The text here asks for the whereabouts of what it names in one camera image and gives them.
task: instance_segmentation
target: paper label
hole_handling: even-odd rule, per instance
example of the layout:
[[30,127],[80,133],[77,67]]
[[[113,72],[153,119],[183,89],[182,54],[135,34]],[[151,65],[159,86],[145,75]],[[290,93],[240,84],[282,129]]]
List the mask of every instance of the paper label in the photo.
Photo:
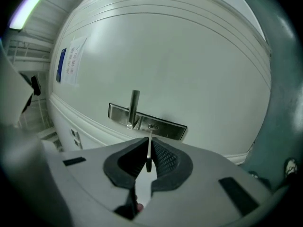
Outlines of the paper label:
[[62,72],[62,83],[77,84],[77,75],[86,39],[87,37],[80,37],[71,42],[64,71]]

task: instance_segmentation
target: blue label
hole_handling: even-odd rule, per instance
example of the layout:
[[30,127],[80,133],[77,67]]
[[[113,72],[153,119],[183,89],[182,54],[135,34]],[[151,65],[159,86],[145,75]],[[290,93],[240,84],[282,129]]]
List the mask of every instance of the blue label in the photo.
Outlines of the blue label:
[[61,56],[60,56],[58,70],[57,70],[57,76],[56,76],[57,82],[61,82],[61,72],[62,72],[62,65],[63,65],[63,61],[64,61],[65,52],[66,52],[66,48],[61,51]]

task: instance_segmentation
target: metal handle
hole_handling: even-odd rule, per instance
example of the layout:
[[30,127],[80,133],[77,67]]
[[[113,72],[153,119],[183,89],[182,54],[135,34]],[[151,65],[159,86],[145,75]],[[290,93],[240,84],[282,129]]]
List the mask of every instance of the metal handle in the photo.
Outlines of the metal handle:
[[129,105],[127,125],[126,125],[126,127],[130,130],[132,130],[137,124],[137,122],[135,122],[135,119],[136,119],[137,106],[139,102],[139,96],[140,96],[140,91],[133,90],[131,103]]

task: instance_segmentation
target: fluorescent light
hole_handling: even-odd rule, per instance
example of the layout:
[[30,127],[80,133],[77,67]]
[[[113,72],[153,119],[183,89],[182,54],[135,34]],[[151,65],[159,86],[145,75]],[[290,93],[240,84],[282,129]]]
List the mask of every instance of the fluorescent light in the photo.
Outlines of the fluorescent light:
[[9,25],[13,29],[22,29],[28,16],[40,0],[23,0]]

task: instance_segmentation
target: sticker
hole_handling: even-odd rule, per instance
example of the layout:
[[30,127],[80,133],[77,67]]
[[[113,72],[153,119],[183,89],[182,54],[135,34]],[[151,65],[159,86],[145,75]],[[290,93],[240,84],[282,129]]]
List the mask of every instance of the sticker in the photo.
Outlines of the sticker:
[[64,61],[64,56],[65,56],[66,48],[61,51],[61,56],[59,59],[59,64],[58,64],[58,69],[57,69],[57,76],[56,76],[56,81],[61,82],[61,72],[62,72],[62,65]]
[[67,54],[67,60],[62,72],[62,82],[77,85],[77,75],[80,67],[81,57],[84,51],[84,44],[87,37],[80,37],[73,40]]

